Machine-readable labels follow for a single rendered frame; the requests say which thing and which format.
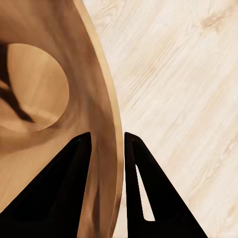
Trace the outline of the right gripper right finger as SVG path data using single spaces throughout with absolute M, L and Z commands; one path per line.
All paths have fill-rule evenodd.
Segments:
M 208 238 L 143 140 L 124 133 L 128 238 Z M 144 219 L 138 166 L 155 221 Z

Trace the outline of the trash can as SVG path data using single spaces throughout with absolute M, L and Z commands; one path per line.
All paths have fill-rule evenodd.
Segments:
M 76 238 L 112 238 L 122 124 L 109 65 L 82 0 L 0 0 L 0 214 L 76 136 L 92 151 Z

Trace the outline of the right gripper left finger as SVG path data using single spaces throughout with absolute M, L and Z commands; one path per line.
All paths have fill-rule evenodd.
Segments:
M 91 134 L 74 137 L 0 214 L 0 238 L 76 238 Z

